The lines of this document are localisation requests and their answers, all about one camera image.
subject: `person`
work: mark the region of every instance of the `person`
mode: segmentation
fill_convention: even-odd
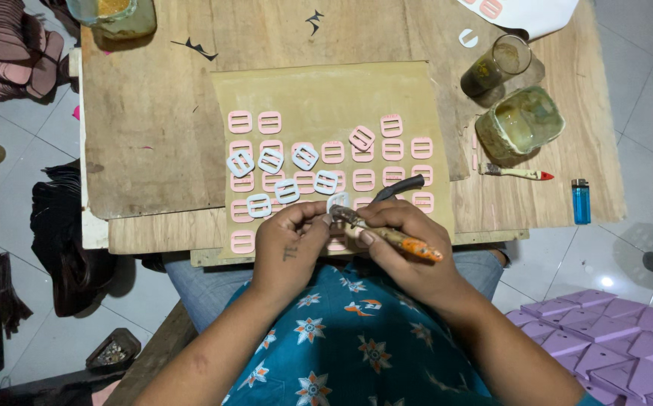
[[[365,230],[374,262],[339,270],[317,264],[326,211],[299,203],[262,223],[253,274],[166,260],[200,334],[136,404],[600,404],[490,302],[499,251],[453,255],[444,227],[409,202],[381,201],[358,210],[369,226],[398,228],[444,259],[400,254]]]

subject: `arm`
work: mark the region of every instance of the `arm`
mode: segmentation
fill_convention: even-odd
[[[444,227],[403,200],[382,201],[358,212],[371,227],[398,227],[442,251],[445,259],[439,263],[413,262],[376,234],[360,234],[372,259],[444,319],[503,404],[574,406],[582,399],[582,386],[567,370],[457,273]]]
[[[249,288],[149,383],[135,404],[221,403],[268,328],[309,282],[329,238],[326,210],[324,201],[300,203],[261,224]]]

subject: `stack of foam pieces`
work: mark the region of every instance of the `stack of foam pieces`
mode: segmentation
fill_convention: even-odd
[[[588,290],[506,316],[603,404],[653,405],[652,307]]]
[[[63,37],[23,9],[21,0],[0,0],[0,100],[40,99],[56,84]]]

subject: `hand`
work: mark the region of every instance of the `hand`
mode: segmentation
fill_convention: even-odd
[[[445,299],[469,286],[457,273],[447,230],[405,200],[387,200],[357,210],[370,227],[393,227],[420,238],[437,248],[444,259],[426,262],[411,254],[399,253],[381,237],[370,231],[360,233],[369,245],[369,255],[406,293],[433,308],[444,307]]]
[[[251,289],[282,308],[309,283],[319,253],[329,239],[331,216],[325,201],[282,209],[257,231]]]

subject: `paintbrush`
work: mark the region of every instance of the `paintbrush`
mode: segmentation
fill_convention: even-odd
[[[419,256],[420,258],[430,259],[434,262],[440,262],[444,258],[444,255],[442,255],[437,248],[429,246],[419,238],[410,237],[409,235],[390,227],[369,227],[366,220],[350,208],[333,205],[330,208],[330,214],[331,217],[335,219],[346,221],[352,226],[352,228],[361,227],[365,230],[372,231],[397,249],[409,252],[410,254]]]
[[[493,163],[480,163],[480,175],[494,175],[494,176],[517,176],[518,178],[525,178],[530,180],[550,180],[555,176],[550,175],[543,171],[533,171],[531,169],[510,169],[500,168]]]

